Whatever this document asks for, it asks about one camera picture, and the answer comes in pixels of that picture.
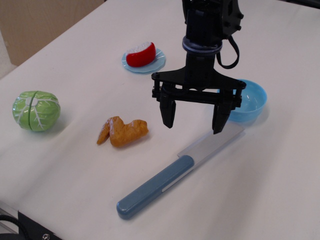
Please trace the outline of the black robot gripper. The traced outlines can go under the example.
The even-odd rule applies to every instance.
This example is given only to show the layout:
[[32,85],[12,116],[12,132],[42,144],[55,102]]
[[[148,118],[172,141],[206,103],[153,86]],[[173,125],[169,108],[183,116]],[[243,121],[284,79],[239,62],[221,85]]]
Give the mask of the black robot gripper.
[[220,133],[231,111],[242,103],[242,91],[246,84],[241,80],[220,74],[214,69],[223,44],[203,46],[184,42],[185,66],[178,70],[156,72],[152,97],[160,101],[163,124],[171,129],[176,113],[176,101],[213,104],[212,130]]

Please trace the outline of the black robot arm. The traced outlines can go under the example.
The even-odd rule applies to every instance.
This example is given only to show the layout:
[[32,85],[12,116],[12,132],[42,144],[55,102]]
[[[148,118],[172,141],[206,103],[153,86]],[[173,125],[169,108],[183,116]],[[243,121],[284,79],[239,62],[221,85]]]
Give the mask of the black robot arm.
[[212,130],[220,133],[233,110],[242,103],[246,83],[220,74],[214,69],[222,64],[223,40],[228,40],[235,53],[240,53],[232,35],[241,30],[243,14],[236,0],[184,0],[182,2],[186,34],[182,47],[186,51],[183,68],[156,72],[152,97],[159,102],[163,124],[173,127],[176,101],[211,104],[214,106]]

